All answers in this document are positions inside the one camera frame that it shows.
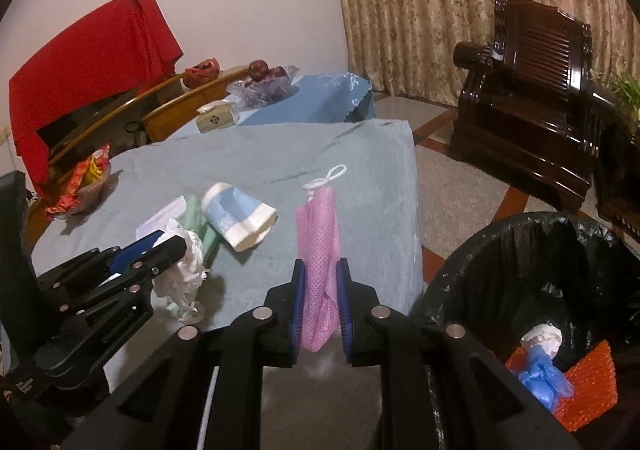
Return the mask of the green rubber glove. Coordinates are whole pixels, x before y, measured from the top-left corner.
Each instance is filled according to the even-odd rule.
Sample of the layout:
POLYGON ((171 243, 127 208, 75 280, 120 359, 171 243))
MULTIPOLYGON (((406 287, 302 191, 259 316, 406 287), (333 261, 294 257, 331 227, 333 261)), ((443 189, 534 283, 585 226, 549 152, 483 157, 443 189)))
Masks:
POLYGON ((204 216, 201 200, 197 196, 186 197, 186 211, 180 219, 180 224, 186 230, 191 230, 198 235, 202 241, 204 267, 212 268, 220 244, 220 236, 204 216))

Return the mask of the white tissue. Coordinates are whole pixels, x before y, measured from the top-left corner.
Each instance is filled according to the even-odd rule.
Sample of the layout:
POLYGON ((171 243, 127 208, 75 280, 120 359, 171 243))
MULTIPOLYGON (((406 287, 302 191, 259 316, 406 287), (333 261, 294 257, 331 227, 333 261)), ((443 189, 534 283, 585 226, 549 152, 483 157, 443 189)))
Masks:
POLYGON ((196 233, 183 228, 176 219, 170 219, 154 243, 154 248, 172 237, 179 237, 186 243, 186 253, 174 265, 154 279, 154 292, 157 297, 168 297, 180 306, 191 305, 197 301, 196 296, 208 270, 203 264, 202 241, 196 233))

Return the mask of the green white wrapper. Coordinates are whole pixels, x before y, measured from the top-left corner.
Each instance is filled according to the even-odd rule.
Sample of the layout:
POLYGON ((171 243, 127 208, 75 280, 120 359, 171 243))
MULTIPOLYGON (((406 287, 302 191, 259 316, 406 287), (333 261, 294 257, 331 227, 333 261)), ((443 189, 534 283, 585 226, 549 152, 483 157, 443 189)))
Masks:
POLYGON ((180 306, 168 297, 165 307, 172 318, 184 325, 196 325, 205 317, 205 308, 199 301, 195 301, 191 305, 180 306))

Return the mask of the blue white paper cup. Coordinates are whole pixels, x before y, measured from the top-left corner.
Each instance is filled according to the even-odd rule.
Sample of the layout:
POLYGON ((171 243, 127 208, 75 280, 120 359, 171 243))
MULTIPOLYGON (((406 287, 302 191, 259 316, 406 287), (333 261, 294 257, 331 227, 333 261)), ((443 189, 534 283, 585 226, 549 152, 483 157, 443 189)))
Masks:
POLYGON ((223 181, 204 193, 201 210, 209 225, 238 253, 260 244, 278 217, 274 207, 223 181))

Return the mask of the blue plastic bag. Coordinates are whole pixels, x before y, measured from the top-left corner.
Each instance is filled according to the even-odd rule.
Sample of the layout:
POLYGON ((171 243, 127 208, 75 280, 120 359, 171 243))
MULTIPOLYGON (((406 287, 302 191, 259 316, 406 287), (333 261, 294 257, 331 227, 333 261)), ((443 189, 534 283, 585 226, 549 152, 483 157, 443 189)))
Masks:
POLYGON ((518 381, 551 413, 558 409, 561 399, 572 398, 575 392, 574 385, 540 346, 527 352, 525 369, 518 374, 518 381))

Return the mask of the pink mesh pouch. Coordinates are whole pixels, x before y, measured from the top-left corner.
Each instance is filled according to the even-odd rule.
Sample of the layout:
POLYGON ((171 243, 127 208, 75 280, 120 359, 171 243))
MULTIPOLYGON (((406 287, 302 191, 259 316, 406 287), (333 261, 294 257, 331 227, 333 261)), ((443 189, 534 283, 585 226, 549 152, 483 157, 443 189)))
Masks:
POLYGON ((335 191, 332 181, 347 172, 345 164, 303 186, 306 202, 296 209, 297 256, 306 268, 300 345, 319 352, 340 326, 336 264, 341 258, 335 191))

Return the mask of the white plastic bag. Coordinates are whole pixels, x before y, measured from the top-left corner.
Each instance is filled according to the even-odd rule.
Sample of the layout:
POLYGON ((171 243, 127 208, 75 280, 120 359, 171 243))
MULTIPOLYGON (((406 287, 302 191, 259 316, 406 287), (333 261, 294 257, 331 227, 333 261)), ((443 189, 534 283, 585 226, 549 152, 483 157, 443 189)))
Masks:
POLYGON ((525 352, 530 352, 534 347, 539 347, 551 360, 558 355, 562 342, 562 331, 551 323, 541 323, 534 326, 520 340, 525 352))

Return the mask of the red yellow snack bag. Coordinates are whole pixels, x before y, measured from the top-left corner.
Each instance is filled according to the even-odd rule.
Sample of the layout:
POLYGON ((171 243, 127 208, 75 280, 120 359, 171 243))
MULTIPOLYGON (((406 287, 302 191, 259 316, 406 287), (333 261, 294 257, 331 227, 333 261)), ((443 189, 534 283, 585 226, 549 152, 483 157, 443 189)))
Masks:
POLYGON ((101 198, 111 176, 111 144, 96 149, 76 164, 65 191, 53 207, 46 208, 48 218, 66 218, 90 212, 101 198))

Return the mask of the wooden chair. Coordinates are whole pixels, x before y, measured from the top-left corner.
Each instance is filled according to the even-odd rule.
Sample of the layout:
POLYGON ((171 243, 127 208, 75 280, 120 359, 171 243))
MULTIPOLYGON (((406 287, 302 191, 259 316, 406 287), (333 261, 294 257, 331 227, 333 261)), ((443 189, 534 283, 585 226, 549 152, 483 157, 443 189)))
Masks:
POLYGON ((174 134, 181 126, 198 115, 198 108, 224 99, 229 92, 228 86, 247 77, 248 67, 237 66, 224 70, 213 81, 207 82, 199 88, 194 88, 182 95, 161 104, 159 107, 142 118, 142 124, 152 143, 158 143, 174 134))
POLYGON ((86 158, 90 150, 110 144, 115 153, 152 143, 143 118, 169 100, 181 96, 182 73, 137 94, 131 90, 114 97, 108 104, 89 115, 82 111, 85 121, 78 124, 51 148, 48 171, 51 183, 59 183, 73 166, 86 158))

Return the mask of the small tissue box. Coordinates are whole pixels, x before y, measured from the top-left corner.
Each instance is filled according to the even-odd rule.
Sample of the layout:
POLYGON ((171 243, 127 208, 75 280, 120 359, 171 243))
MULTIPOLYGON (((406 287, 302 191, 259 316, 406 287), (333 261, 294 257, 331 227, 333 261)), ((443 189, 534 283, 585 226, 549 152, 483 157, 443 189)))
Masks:
POLYGON ((195 123, 201 133, 207 133, 215 129, 227 129, 235 125, 238 120, 239 111, 235 108, 235 103, 228 100, 214 100, 198 108, 195 123))

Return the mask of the red woven basket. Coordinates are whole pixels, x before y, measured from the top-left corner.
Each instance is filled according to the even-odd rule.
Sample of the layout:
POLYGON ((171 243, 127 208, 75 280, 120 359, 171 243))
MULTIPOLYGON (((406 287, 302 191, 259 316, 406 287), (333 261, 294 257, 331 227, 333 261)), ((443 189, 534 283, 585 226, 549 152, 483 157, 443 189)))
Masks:
POLYGON ((213 80, 221 73, 219 62, 215 57, 205 59, 199 64, 186 68, 183 72, 183 85, 189 90, 199 88, 213 80))

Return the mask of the glass fruit bowl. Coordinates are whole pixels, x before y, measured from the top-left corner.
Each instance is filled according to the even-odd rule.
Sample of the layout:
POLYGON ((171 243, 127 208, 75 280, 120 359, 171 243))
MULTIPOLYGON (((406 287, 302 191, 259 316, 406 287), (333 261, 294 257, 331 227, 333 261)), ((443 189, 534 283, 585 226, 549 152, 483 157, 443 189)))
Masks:
POLYGON ((298 70, 296 66, 270 68, 265 60, 254 60, 248 66, 247 77, 232 82, 227 91, 244 109, 276 104, 295 93, 293 80, 298 70))

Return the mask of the red cloth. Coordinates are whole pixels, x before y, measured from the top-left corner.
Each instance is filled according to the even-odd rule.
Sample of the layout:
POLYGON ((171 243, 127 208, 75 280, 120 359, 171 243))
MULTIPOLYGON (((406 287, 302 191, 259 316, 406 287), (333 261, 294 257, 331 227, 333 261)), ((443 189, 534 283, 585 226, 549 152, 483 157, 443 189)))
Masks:
POLYGON ((156 0, 111 0, 21 66, 9 80, 11 131, 36 194, 50 193, 40 129, 106 97, 152 88, 175 73, 181 56, 156 0))

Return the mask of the light blue table cloth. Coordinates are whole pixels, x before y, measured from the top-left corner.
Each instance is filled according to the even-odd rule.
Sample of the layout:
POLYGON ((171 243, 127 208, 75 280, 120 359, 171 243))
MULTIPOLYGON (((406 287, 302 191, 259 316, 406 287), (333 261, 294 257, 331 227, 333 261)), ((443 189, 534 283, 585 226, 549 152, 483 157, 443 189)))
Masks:
POLYGON ((299 78, 295 94, 268 107, 242 111, 238 125, 359 122, 375 117, 372 84, 345 72, 299 78))

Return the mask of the green potted plant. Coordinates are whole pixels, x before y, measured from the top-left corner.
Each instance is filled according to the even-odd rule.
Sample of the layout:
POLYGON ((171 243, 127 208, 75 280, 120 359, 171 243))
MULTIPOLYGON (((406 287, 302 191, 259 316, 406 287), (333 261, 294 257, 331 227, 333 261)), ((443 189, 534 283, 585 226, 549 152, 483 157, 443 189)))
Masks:
POLYGON ((617 109, 631 122, 639 121, 639 79, 629 72, 609 73, 593 71, 597 88, 611 100, 617 109))

